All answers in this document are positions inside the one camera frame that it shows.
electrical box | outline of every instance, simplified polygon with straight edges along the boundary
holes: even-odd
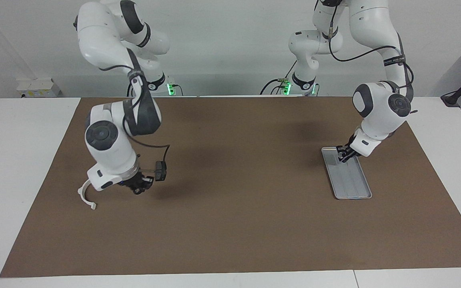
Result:
[[[58,97],[61,93],[60,88],[51,78],[18,80],[18,83],[17,91],[21,98],[53,98]]]

black cable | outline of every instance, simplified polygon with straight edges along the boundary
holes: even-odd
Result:
[[[318,91],[316,92],[316,97],[318,97],[318,95],[320,94],[321,86],[318,83],[316,83],[315,85],[318,85]]]
[[[287,78],[287,76],[289,76],[289,73],[291,73],[291,71],[292,71],[293,68],[295,67],[297,61],[298,61],[298,60],[295,60],[295,62],[294,62],[293,65],[291,66],[291,69],[289,69],[289,71],[287,72],[287,74],[286,74],[286,76],[285,76],[284,78]],[[277,94],[279,93],[279,91],[280,91],[280,88],[282,88],[282,87],[281,87],[281,86],[277,86],[277,87],[275,87],[275,88],[278,88],[278,89],[277,89],[277,92],[275,93],[275,95],[277,95]]]
[[[115,69],[115,68],[119,68],[119,67],[129,68],[129,69],[133,70],[133,68],[131,68],[131,67],[127,66],[127,65],[115,65],[115,66],[108,67],[108,68],[99,68],[99,70],[101,70],[101,71],[109,71],[111,69]]]
[[[408,66],[408,64],[406,62],[404,62],[403,64],[408,69],[410,74],[412,75],[412,77],[411,77],[412,79],[408,82],[408,84],[399,87],[399,89],[408,88],[409,86],[411,86],[414,83],[414,79],[415,79],[414,71],[412,71],[412,68],[410,68],[410,66]]]
[[[126,124],[126,117],[122,119],[122,128],[124,129],[124,132],[126,133],[126,135],[128,135],[128,138],[131,139],[132,142],[135,142],[136,144],[140,144],[142,146],[149,147],[149,148],[166,148],[165,153],[163,154],[163,162],[165,162],[166,154],[168,153],[168,150],[170,149],[170,144],[160,146],[160,145],[150,145],[150,144],[145,144],[143,142],[139,142],[138,140],[133,138],[133,136],[131,136],[128,133],[128,130],[126,129],[125,124]]]
[[[264,93],[264,90],[266,90],[266,88],[267,88],[268,86],[270,86],[271,83],[273,83],[273,82],[278,82],[278,81],[279,81],[278,79],[273,79],[273,80],[271,80],[270,82],[268,82],[266,85],[264,85],[263,90],[261,90],[261,94],[260,94],[260,95],[262,95],[262,93]]]
[[[293,63],[293,66],[291,66],[291,69],[289,69],[289,71],[287,72],[287,74],[286,74],[286,76],[285,76],[284,78],[287,78],[287,76],[289,76],[289,73],[291,73],[291,71],[292,71],[293,68],[295,67],[296,62],[298,62],[298,60],[295,60],[295,62]]]
[[[395,49],[395,50],[397,51],[397,48],[394,47],[394,46],[382,46],[382,47],[378,47],[378,48],[372,49],[372,50],[370,50],[370,51],[368,51],[368,52],[366,52],[366,53],[364,53],[364,54],[361,54],[361,55],[359,55],[359,56],[357,56],[357,57],[353,57],[353,58],[350,58],[350,59],[339,59],[338,57],[335,57],[335,55],[333,54],[332,45],[331,45],[333,35],[331,35],[330,30],[333,29],[333,20],[334,20],[334,18],[335,18],[335,14],[337,13],[337,8],[338,8],[338,7],[339,7],[339,6],[335,6],[335,9],[334,9],[333,15],[332,15],[332,20],[331,20],[331,22],[330,22],[330,27],[329,27],[329,29],[328,29],[328,48],[330,49],[330,54],[332,55],[332,57],[333,57],[335,60],[337,60],[337,61],[339,61],[339,62],[349,62],[349,61],[356,60],[356,59],[358,59],[358,58],[360,58],[360,57],[364,57],[364,56],[366,56],[366,55],[368,55],[368,54],[370,54],[370,53],[373,53],[373,52],[375,52],[375,51],[378,51],[378,50],[381,50],[381,49],[385,49],[385,48],[392,48],[392,49]]]
[[[129,95],[130,90],[131,90],[131,83],[129,83],[129,86],[128,86],[128,93],[126,94],[126,97],[131,97],[131,95]]]
[[[147,83],[144,76],[140,76],[140,78],[142,79],[144,84]],[[135,102],[135,104],[133,104],[132,109],[134,109],[139,104],[139,102],[143,99],[143,96],[145,95],[145,89],[146,88],[141,89],[140,97]],[[128,135],[128,138],[131,139],[131,141],[135,142],[136,144],[140,144],[142,146],[149,147],[149,148],[166,148],[165,153],[163,154],[163,162],[165,162],[166,154],[168,153],[168,149],[170,149],[170,144],[158,146],[158,145],[150,145],[150,144],[139,142],[138,140],[133,138],[133,136],[130,135],[130,133],[128,133],[128,130],[126,129],[126,116],[122,118],[122,129],[124,129],[124,132],[126,133],[126,135]]]
[[[356,60],[360,57],[364,57],[370,53],[373,53],[375,51],[378,51],[378,50],[382,50],[382,49],[386,49],[386,48],[392,48],[392,49],[395,49],[396,51],[398,51],[397,47],[395,46],[390,46],[390,45],[386,45],[386,46],[382,46],[382,47],[378,47],[378,48],[375,48],[375,49],[371,49],[370,51],[366,52],[366,53],[363,53],[359,56],[356,56],[356,57],[353,57],[353,58],[350,58],[350,59],[339,59],[338,57],[336,57],[334,54],[333,54],[333,51],[332,51],[332,38],[333,38],[333,35],[331,35],[330,31],[331,29],[333,29],[333,20],[335,18],[335,15],[337,14],[337,8],[338,6],[335,6],[335,9],[333,11],[333,15],[332,15],[332,20],[330,22],[330,27],[328,28],[328,48],[330,50],[330,54],[332,55],[332,57],[339,61],[339,62],[349,62],[349,61],[352,61],[352,60]],[[404,85],[404,86],[401,86],[399,87],[399,89],[402,89],[402,88],[408,88],[409,86],[411,86],[413,83],[414,83],[414,80],[415,80],[415,75],[414,75],[414,71],[412,71],[412,69],[410,68],[410,66],[404,62],[403,65],[407,68],[407,70],[410,72],[411,74],[411,80],[408,82],[408,84]]]
[[[182,91],[182,87],[179,84],[173,84],[172,87],[179,87],[181,88],[181,96],[184,96],[184,92]]]
[[[280,85],[280,86],[277,86],[277,87],[271,89],[270,95],[274,95],[274,94],[273,94],[273,90],[275,90],[275,89],[277,89],[277,88],[278,88],[278,90],[277,90],[277,92],[275,93],[275,95],[277,95],[277,94],[279,93],[279,90],[280,90],[280,88],[282,88],[282,86]]]

white table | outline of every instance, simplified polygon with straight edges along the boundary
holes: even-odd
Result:
[[[0,99],[0,272],[79,98]],[[461,213],[461,111],[416,98],[409,124]],[[0,279],[0,287],[461,288],[461,268]]]

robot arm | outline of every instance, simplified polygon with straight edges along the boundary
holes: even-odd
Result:
[[[309,95],[319,66],[315,55],[332,54],[336,58],[333,53],[342,47],[343,38],[334,23],[339,22],[345,7],[349,8],[351,35],[358,43],[378,51],[387,80],[361,84],[355,90],[353,104],[364,120],[348,144],[338,146],[342,162],[354,156],[369,156],[405,122],[413,98],[413,74],[410,80],[387,0],[318,0],[313,15],[317,30],[296,32],[289,40],[289,49],[297,57],[291,75],[292,91]]]
[[[315,55],[330,54],[328,27],[335,11],[334,7],[322,5],[320,1],[316,2],[313,14],[316,30],[298,31],[289,38],[289,50],[297,59],[293,73],[289,75],[289,80],[293,84],[292,94],[310,95],[313,90],[319,68]],[[339,20],[343,11],[344,6],[338,6],[335,19]],[[343,36],[339,29],[333,33],[331,40],[333,51],[339,51],[343,45]]]
[[[74,24],[83,57],[102,71],[117,66],[127,73],[131,67],[127,49],[133,51],[152,92],[166,91],[168,78],[155,55],[170,49],[166,34],[155,31],[143,20],[130,0],[102,0],[85,3]]]
[[[378,49],[384,60],[386,81],[361,84],[353,95],[353,105],[364,118],[348,144],[339,146],[342,162],[354,156],[369,156],[373,150],[401,126],[411,113],[413,73],[401,38],[389,16],[387,0],[348,0],[350,29],[360,44]]]
[[[107,6],[99,2],[84,4],[79,11],[77,30],[83,57],[103,71],[120,69],[127,73],[136,94],[134,99],[97,105],[91,109],[86,121],[85,143],[97,164],[88,170],[88,180],[97,191],[120,184],[139,194],[152,186],[154,178],[144,177],[128,136],[152,134],[161,125],[161,113],[150,95],[150,82],[147,82],[143,71],[152,67],[155,69],[148,71],[157,74],[159,63],[138,58],[133,49],[128,48],[121,39],[132,40],[143,47],[152,44],[153,49],[149,53],[164,54],[169,45],[165,45],[168,39],[161,34],[158,38],[152,37],[148,25],[143,25],[141,31],[136,29],[136,23],[133,26],[124,9],[129,2],[120,1],[119,6]],[[138,42],[136,35],[141,33],[145,33],[145,36]],[[156,172],[159,171],[156,180],[162,181],[166,177],[164,159],[157,162],[156,166]]]

silver tray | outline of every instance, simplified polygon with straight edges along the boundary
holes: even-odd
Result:
[[[370,199],[373,195],[357,157],[339,162],[335,147],[321,149],[335,198]]]

